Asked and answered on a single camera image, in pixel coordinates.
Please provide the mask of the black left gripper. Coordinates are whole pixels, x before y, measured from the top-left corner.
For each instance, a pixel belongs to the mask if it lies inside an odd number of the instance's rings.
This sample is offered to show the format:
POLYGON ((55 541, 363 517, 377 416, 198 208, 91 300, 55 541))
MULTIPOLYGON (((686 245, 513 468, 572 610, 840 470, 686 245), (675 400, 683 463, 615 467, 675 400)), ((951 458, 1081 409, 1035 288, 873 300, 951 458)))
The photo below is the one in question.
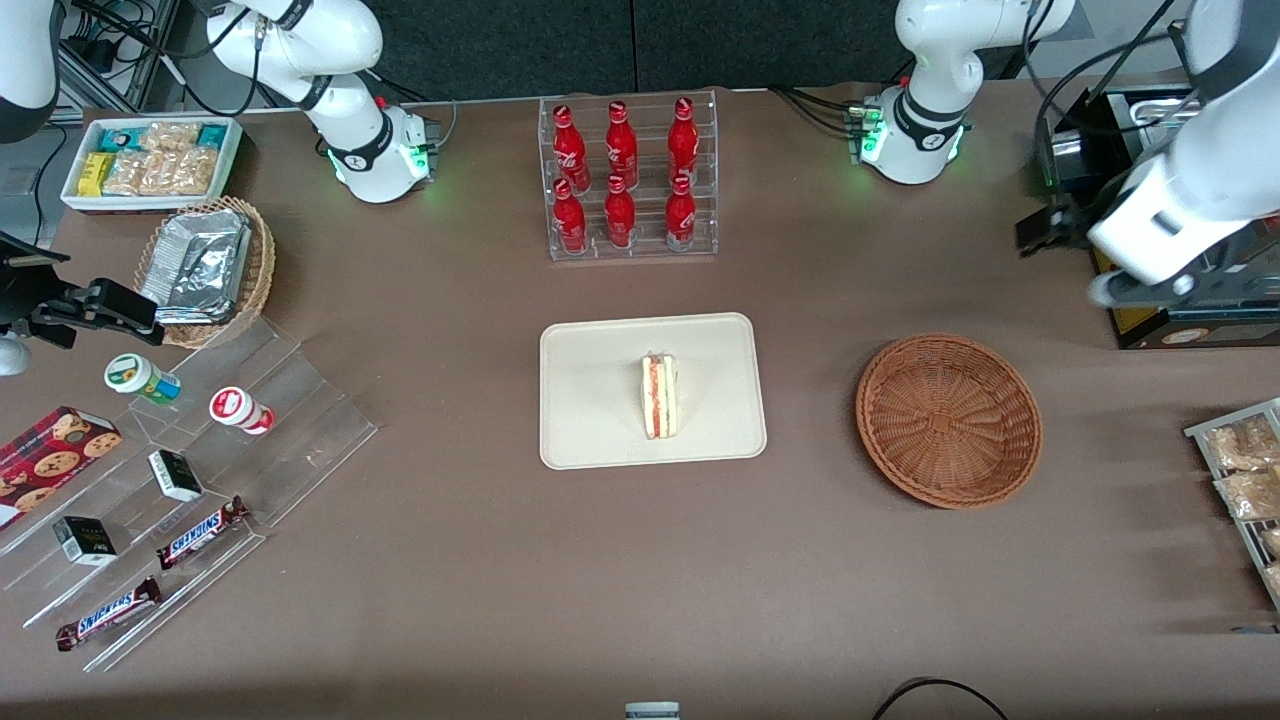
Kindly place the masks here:
POLYGON ((1018 223, 1018 254, 1029 258, 1046 250, 1064 247, 1089 247, 1089 231, 1098 224, 1114 205, 1114 191, 1096 193, 1060 193, 1039 213, 1033 213, 1018 223))

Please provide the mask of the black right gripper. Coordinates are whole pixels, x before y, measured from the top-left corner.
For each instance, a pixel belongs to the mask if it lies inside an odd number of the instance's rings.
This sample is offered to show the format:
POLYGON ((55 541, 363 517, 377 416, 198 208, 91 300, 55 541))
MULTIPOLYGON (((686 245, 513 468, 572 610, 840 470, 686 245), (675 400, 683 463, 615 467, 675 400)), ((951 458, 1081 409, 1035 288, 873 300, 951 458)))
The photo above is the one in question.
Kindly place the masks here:
POLYGON ((72 348, 78 329, 129 334, 150 345, 164 342, 157 305, 115 281, 92 281, 86 300, 63 300, 69 284, 54 266, 65 254, 47 251, 1 233, 1 332, 72 348))

